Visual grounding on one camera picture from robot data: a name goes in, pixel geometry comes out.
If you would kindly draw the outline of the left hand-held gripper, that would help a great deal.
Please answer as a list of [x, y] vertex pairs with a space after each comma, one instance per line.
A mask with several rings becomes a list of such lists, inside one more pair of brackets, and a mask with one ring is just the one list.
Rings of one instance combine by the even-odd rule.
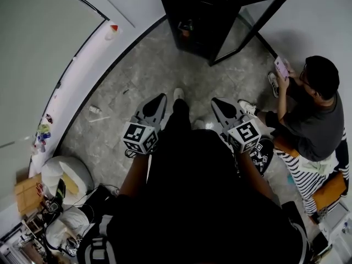
[[136, 115], [123, 128], [122, 140], [127, 150], [143, 155], [153, 151], [158, 142], [166, 107], [165, 93], [151, 96], [139, 104]]

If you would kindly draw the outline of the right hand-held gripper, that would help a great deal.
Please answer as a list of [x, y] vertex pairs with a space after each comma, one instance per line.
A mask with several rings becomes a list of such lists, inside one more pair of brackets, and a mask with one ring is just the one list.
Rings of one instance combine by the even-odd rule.
[[[244, 114], [237, 102], [224, 97], [214, 97], [211, 100], [211, 107], [217, 121], [223, 127], [222, 134], [225, 142], [234, 151], [244, 153], [257, 146], [261, 132], [254, 118]], [[240, 117], [227, 120], [226, 116]]]

